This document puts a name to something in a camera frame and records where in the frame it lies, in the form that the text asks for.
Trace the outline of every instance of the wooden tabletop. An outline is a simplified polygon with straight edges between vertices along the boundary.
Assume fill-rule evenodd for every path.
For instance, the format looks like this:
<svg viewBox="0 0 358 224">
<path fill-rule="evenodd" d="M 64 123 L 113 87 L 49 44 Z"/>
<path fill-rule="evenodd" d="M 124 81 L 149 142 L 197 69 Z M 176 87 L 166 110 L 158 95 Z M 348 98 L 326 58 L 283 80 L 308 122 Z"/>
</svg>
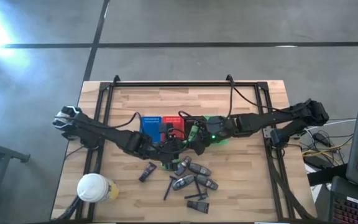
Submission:
<svg viewBox="0 0 358 224">
<path fill-rule="evenodd" d="M 272 104 L 288 106 L 287 93 L 281 80 L 267 81 Z M 84 82 L 78 106 L 93 118 L 100 82 Z M 256 102 L 252 87 L 238 87 L 248 99 Z M 124 87 L 114 88 L 109 125 L 125 123 L 134 112 L 144 116 L 177 116 L 179 110 L 192 115 L 226 115 L 229 108 L 228 87 Z M 257 113 L 257 107 L 233 93 L 236 113 Z M 101 110 L 103 120 L 104 107 Z M 124 129 L 139 130 L 135 119 Z M 69 143 L 67 153 L 78 148 L 79 142 Z M 210 146 L 197 156 L 189 150 L 180 155 L 208 167 L 219 189 L 209 191 L 209 214 L 186 208 L 186 195 L 196 194 L 195 184 L 179 191 L 164 193 L 171 172 L 156 170 L 144 183 L 138 178 L 149 161 L 123 153 L 114 143 L 106 141 L 101 175 L 119 186 L 119 196 L 113 202 L 96 205 L 95 222 L 252 222 L 277 219 L 272 187 L 267 169 L 262 133 L 249 138 L 229 139 L 227 144 Z M 82 177 L 86 150 L 72 154 L 64 163 L 52 218 L 62 214 L 76 196 L 76 185 Z M 285 167 L 291 191 L 312 215 L 316 216 L 301 152 L 298 147 L 285 149 Z M 283 210 L 285 200 L 281 194 Z"/>
</svg>

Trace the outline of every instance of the gray floor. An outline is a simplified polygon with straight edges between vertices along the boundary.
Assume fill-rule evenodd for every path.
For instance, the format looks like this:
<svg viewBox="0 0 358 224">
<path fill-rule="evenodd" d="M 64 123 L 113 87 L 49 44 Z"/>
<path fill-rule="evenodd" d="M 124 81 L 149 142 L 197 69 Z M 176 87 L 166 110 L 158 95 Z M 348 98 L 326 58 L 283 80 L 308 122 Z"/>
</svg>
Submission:
<svg viewBox="0 0 358 224">
<path fill-rule="evenodd" d="M 0 0 L 0 43 L 92 43 L 102 4 Z M 358 41 L 358 0 L 111 0 L 101 36 L 103 43 L 236 41 Z M 28 164 L 8 168 L 0 223 L 49 219 L 67 146 L 52 119 L 78 101 L 89 55 L 0 49 L 0 145 L 31 154 Z M 332 118 L 357 113 L 358 47 L 99 49 L 90 79 L 222 80 L 229 73 L 283 79 L 290 103 L 321 101 Z M 342 135 L 353 128 L 324 130 Z"/>
</svg>

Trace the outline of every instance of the yellow label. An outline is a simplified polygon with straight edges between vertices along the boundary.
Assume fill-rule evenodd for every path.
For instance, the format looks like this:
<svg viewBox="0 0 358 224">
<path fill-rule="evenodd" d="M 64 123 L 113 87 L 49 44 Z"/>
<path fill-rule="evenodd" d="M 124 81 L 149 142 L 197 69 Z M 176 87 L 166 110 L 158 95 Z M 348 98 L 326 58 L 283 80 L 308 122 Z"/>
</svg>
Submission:
<svg viewBox="0 0 358 224">
<path fill-rule="evenodd" d="M 116 183 L 112 180 L 109 180 L 109 198 L 110 200 L 115 200 L 118 197 L 119 189 Z"/>
</svg>

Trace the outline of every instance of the keyboard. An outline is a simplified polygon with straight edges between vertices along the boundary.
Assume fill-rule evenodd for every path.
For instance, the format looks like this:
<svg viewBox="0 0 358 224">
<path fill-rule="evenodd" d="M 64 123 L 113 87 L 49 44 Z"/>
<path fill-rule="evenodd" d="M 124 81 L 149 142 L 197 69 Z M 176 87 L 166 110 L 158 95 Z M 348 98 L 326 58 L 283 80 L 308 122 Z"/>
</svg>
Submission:
<svg viewBox="0 0 358 224">
<path fill-rule="evenodd" d="M 358 224 L 358 203 L 335 197 L 333 201 L 333 221 Z"/>
</svg>

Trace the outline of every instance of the remote control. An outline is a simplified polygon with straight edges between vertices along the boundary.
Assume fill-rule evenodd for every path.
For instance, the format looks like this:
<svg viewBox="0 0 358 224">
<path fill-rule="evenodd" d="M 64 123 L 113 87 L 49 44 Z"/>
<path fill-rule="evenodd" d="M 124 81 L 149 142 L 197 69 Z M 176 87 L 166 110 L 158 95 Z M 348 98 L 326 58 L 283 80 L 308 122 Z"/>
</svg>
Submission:
<svg viewBox="0 0 358 224">
<path fill-rule="evenodd" d="M 189 170 L 195 174 L 201 174 L 205 176 L 210 176 L 212 174 L 212 172 L 208 168 L 195 163 L 190 164 Z"/>
<path fill-rule="evenodd" d="M 178 165 L 178 169 L 175 171 L 176 175 L 182 175 L 187 169 L 191 162 L 191 158 L 186 156 L 186 158 Z"/>
<path fill-rule="evenodd" d="M 172 185 L 173 190 L 180 190 L 187 185 L 191 184 L 194 181 L 195 177 L 193 175 L 186 175 L 184 178 L 177 180 Z"/>
<path fill-rule="evenodd" d="M 196 178 L 197 183 L 201 184 L 202 186 L 211 189 L 211 190 L 217 190 L 218 189 L 218 185 L 211 179 L 209 179 L 208 177 L 204 176 L 204 175 L 197 175 Z"/>
</svg>

